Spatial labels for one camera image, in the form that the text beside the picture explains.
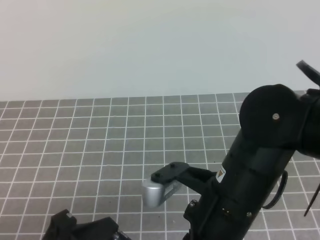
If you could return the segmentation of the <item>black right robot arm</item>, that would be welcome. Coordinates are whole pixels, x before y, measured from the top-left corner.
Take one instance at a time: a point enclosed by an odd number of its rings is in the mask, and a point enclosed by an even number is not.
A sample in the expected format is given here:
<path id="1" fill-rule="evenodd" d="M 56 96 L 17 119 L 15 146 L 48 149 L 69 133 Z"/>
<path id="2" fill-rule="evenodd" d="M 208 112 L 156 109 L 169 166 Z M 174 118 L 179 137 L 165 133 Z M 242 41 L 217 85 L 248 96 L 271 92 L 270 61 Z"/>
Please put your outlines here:
<path id="1" fill-rule="evenodd" d="M 247 95 L 240 131 L 219 171 L 191 167 L 190 187 L 200 193 L 184 212 L 187 240 L 241 240 L 295 152 L 320 156 L 320 91 L 296 94 L 282 85 L 261 86 Z"/>

